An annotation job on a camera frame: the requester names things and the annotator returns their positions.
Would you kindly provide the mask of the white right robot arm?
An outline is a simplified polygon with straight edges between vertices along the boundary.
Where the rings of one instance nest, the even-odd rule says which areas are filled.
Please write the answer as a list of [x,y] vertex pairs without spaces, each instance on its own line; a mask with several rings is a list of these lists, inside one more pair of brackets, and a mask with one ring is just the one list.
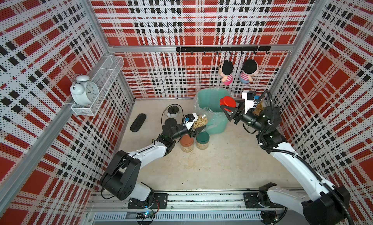
[[281,122],[279,107],[271,104],[256,115],[245,103],[226,96],[220,100],[220,108],[229,121],[254,128],[258,132],[259,147],[278,160],[306,192],[301,195],[268,183],[259,189],[263,206],[280,204],[303,215],[311,225],[336,225],[343,220],[354,224],[348,211],[349,191],[343,186],[336,187],[317,173],[277,131]]

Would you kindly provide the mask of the red jar lid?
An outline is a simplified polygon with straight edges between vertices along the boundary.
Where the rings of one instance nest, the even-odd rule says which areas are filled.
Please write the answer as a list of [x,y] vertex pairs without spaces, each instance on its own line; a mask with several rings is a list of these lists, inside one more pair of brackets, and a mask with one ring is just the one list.
[[230,96],[225,96],[222,99],[220,99],[220,105],[225,105],[228,107],[236,107],[237,102]]

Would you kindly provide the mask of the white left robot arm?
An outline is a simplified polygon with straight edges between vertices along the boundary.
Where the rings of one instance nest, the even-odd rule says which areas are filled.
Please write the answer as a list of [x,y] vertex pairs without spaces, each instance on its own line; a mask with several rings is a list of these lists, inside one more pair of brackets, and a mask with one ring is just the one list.
[[140,208],[151,208],[159,205],[155,191],[142,182],[138,182],[140,170],[149,163],[168,155],[176,145],[177,139],[187,135],[195,138],[206,125],[193,128],[199,120],[197,114],[188,114],[178,124],[175,119],[168,119],[162,126],[162,133],[152,143],[140,150],[127,153],[123,150],[116,152],[100,179],[101,192],[112,194],[110,198],[120,201],[131,199]]

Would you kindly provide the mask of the clear peanut jar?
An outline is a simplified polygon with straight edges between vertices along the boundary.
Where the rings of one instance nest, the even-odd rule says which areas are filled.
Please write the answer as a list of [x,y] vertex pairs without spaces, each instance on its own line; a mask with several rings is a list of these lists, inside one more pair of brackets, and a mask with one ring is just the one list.
[[213,129],[217,126],[215,122],[215,112],[209,107],[205,107],[198,112],[198,120],[193,124],[193,129],[206,126],[206,130]]

